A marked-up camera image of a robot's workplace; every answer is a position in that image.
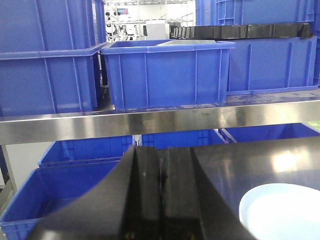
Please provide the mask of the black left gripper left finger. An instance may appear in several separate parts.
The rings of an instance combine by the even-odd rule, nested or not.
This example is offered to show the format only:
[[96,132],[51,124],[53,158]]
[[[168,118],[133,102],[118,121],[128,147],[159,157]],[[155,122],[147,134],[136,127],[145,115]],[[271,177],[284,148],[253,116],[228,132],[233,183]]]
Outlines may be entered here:
[[160,160],[150,146],[131,146],[98,184],[40,220],[29,240],[158,240]]

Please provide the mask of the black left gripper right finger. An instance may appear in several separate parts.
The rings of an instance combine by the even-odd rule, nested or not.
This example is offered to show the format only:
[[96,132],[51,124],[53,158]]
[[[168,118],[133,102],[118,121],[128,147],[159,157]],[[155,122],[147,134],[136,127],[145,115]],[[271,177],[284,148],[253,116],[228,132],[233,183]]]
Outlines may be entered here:
[[162,176],[162,239],[254,239],[208,178],[192,147],[168,148]]

